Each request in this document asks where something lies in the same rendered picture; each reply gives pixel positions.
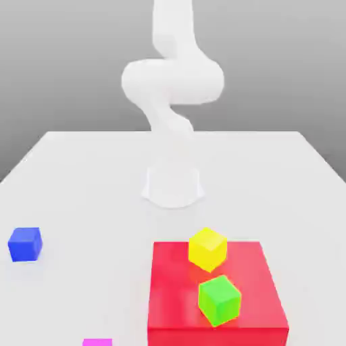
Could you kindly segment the small blue cube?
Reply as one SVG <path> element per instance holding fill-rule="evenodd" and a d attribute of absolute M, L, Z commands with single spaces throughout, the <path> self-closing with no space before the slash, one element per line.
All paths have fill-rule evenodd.
<path fill-rule="evenodd" d="M 43 247 L 40 228 L 15 228 L 7 244 L 13 262 L 34 262 Z"/>

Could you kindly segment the large red box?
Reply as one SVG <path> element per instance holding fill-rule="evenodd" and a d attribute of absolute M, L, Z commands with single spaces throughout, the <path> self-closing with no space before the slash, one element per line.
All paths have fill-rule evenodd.
<path fill-rule="evenodd" d="M 213 327 L 198 307 L 198 286 L 226 275 L 242 295 L 238 318 Z M 212 273 L 188 260 L 186 242 L 153 245 L 148 346 L 286 346 L 289 324 L 262 246 L 231 241 Z"/>

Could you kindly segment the small magenta cube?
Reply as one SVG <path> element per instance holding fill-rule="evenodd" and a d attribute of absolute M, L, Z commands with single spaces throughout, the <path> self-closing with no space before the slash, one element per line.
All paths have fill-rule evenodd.
<path fill-rule="evenodd" d="M 84 339 L 82 346 L 112 346 L 112 339 Z"/>

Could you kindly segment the small yellow cube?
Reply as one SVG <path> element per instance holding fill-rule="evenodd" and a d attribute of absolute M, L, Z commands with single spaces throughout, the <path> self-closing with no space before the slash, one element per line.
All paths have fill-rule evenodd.
<path fill-rule="evenodd" d="M 210 228 L 202 228 L 193 235 L 188 248 L 189 261 L 209 273 L 227 258 L 227 238 Z"/>

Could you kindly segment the small green cube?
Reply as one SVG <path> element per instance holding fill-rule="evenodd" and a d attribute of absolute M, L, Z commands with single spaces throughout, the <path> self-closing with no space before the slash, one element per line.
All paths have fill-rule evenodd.
<path fill-rule="evenodd" d="M 198 286 L 198 307 L 213 327 L 238 318 L 241 300 L 240 290 L 224 274 Z"/>

